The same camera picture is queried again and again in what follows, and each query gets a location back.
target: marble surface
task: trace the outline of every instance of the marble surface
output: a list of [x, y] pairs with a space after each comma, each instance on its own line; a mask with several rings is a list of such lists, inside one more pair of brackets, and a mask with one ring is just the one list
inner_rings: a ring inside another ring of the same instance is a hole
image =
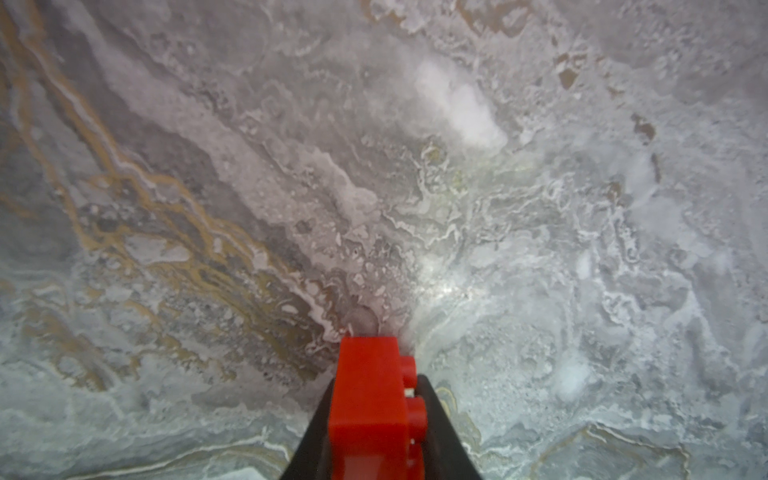
[[351, 333], [485, 478], [765, 478], [766, 23], [4, 0], [0, 477], [277, 478]]

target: red lego block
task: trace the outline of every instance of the red lego block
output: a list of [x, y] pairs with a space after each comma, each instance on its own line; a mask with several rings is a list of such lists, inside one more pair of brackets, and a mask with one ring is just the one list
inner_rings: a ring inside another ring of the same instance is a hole
[[347, 337], [328, 420], [334, 480], [423, 480], [424, 400], [406, 398], [415, 362], [394, 337]]

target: black plastic part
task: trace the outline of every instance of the black plastic part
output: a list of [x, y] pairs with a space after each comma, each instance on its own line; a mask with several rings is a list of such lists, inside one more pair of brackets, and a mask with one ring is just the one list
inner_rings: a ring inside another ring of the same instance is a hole
[[[427, 436], [422, 443], [425, 480], [482, 480], [426, 376], [419, 375], [415, 394], [427, 407]], [[332, 397], [333, 381], [280, 480], [330, 480], [328, 417]]]
[[481, 480], [426, 376], [419, 375], [415, 393], [427, 405], [427, 436], [422, 443], [425, 480]]

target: red cylindrical knob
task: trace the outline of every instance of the red cylindrical knob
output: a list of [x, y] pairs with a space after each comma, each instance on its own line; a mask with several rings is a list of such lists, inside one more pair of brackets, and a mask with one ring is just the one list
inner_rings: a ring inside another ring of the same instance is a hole
[[416, 360], [412, 356], [401, 356], [402, 383], [407, 389], [416, 388]]
[[427, 436], [427, 405], [420, 396], [406, 399], [408, 407], [408, 436], [416, 443], [424, 442]]

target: red plastic block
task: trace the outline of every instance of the red plastic block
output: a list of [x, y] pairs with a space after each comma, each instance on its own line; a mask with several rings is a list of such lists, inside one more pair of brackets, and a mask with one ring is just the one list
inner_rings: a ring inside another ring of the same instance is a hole
[[415, 362], [395, 337], [348, 337], [328, 420], [334, 480], [423, 480], [424, 400], [407, 399]]

